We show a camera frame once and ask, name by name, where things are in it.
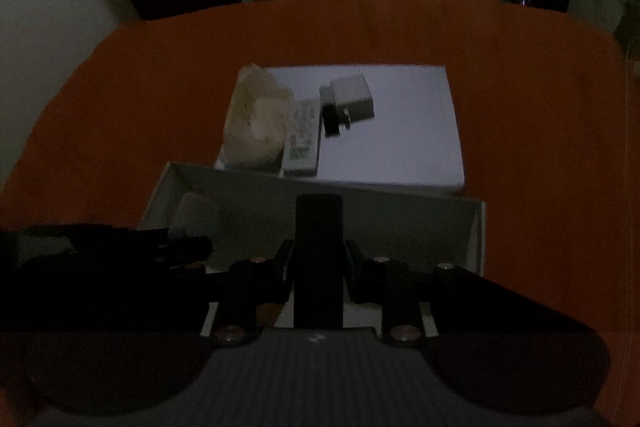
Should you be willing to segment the white box lid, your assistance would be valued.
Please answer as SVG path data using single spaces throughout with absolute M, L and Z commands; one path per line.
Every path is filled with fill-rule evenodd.
M 306 182 L 414 188 L 454 194 L 465 184 L 456 112 L 446 69 L 416 65 L 271 67 L 295 98 L 313 98 L 330 81 L 361 74 L 374 117 L 322 138 L 318 173 Z

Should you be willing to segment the white remote control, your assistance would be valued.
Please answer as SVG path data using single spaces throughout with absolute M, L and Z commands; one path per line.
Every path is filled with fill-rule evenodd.
M 315 176 L 318 172 L 321 131 L 320 98 L 296 103 L 288 128 L 281 170 L 285 176 Z

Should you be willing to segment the white power adapter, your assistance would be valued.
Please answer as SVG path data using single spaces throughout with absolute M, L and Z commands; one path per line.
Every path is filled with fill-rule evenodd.
M 330 87 L 333 94 L 331 124 L 348 128 L 353 122 L 374 117 L 373 96 L 362 74 L 331 80 Z

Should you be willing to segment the clear tube with black clip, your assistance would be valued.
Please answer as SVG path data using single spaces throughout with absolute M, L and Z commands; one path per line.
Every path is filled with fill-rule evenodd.
M 339 136 L 341 134 L 341 116 L 335 106 L 333 90 L 328 84 L 325 84 L 320 87 L 319 93 L 324 133 L 327 138 Z

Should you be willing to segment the open white cardboard box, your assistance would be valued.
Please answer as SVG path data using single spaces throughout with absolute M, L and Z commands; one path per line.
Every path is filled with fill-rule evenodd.
M 141 221 L 204 239 L 204 327 L 228 345 L 285 327 L 433 332 L 431 277 L 482 273 L 483 225 L 471 199 L 176 164 Z

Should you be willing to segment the red tablecloth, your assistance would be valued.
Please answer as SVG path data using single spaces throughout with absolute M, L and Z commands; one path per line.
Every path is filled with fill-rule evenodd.
M 445 66 L 488 279 L 602 334 L 598 410 L 639 421 L 639 83 L 603 30 L 482 0 L 278 0 L 126 25 L 41 114 L 1 194 L 9 229 L 136 225 L 169 161 L 216 157 L 239 69 Z

